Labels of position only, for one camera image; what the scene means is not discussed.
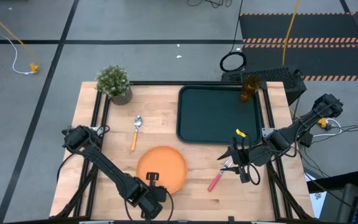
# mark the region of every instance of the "white cable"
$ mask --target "white cable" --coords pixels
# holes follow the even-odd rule
[[[337,135],[337,134],[341,134],[341,133],[342,133],[341,125],[340,125],[335,119],[327,118],[326,121],[334,121],[334,122],[338,125],[339,132],[338,132],[338,133],[335,133],[335,134],[315,134],[315,135],[313,135],[313,137],[334,136],[334,135]]]
[[[3,38],[5,38],[7,41],[9,41],[9,43],[11,43],[13,49],[15,49],[15,60],[13,61],[12,69],[13,69],[16,73],[19,73],[19,74],[24,74],[24,75],[33,74],[33,72],[19,72],[19,71],[17,71],[17,70],[15,69],[15,64],[16,64],[16,60],[17,60],[17,49],[16,49],[15,45],[12,43],[12,41],[11,41],[9,38],[7,38],[6,36],[2,35],[1,33],[0,33],[0,36],[3,37]]]

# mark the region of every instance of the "floor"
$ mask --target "floor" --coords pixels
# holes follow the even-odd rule
[[[65,34],[66,20],[76,2]],[[358,0],[346,2],[351,11],[358,11]],[[244,0],[241,11],[292,12],[295,4],[296,0]],[[222,74],[219,60],[231,47],[239,5],[233,1],[228,8],[213,9],[206,2],[190,7],[186,0],[1,0],[1,21],[13,33],[24,40],[50,41],[29,45],[42,61],[37,75],[14,73],[14,51],[0,44],[0,222],[48,217],[63,157],[60,130],[71,123],[81,82],[94,80],[96,72],[110,63],[125,66],[131,80],[218,81]],[[302,0],[299,12],[343,12],[343,8],[339,0]],[[167,41],[63,46],[59,45],[61,38]],[[27,71],[33,59],[20,45],[17,48],[16,68]],[[55,55],[60,48],[61,54]],[[53,60],[58,63],[51,66]],[[239,63],[231,58],[225,67]],[[358,82],[306,82],[306,86],[299,114],[328,92],[344,103],[338,121],[343,126],[358,124]],[[358,132],[316,143],[307,150],[329,175],[358,170]],[[24,160],[22,167],[16,163],[18,158]],[[15,166],[21,172],[12,176]]]

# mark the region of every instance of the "metal spoon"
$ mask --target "metal spoon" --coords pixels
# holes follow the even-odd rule
[[[131,151],[135,151],[136,148],[136,139],[137,139],[137,131],[138,129],[142,126],[142,118],[140,117],[140,115],[137,115],[135,117],[135,135],[134,135],[134,139],[132,140],[132,146],[131,146]]]

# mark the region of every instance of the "orange plate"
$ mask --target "orange plate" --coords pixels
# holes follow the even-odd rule
[[[182,188],[187,176],[187,165],[183,155],[169,146],[158,146],[147,151],[137,163],[136,176],[146,184],[146,173],[158,172],[156,186],[164,186],[173,194]]]

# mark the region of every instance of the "fork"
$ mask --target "fork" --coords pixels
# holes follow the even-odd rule
[[[224,165],[223,165],[223,169],[229,168],[231,166],[231,164],[233,163],[232,159],[228,159]],[[212,181],[212,183],[209,185],[208,187],[208,191],[211,192],[215,185],[218,183],[218,181],[221,179],[223,175],[223,170],[219,171],[219,173],[217,174],[217,176],[215,177],[215,179]]]

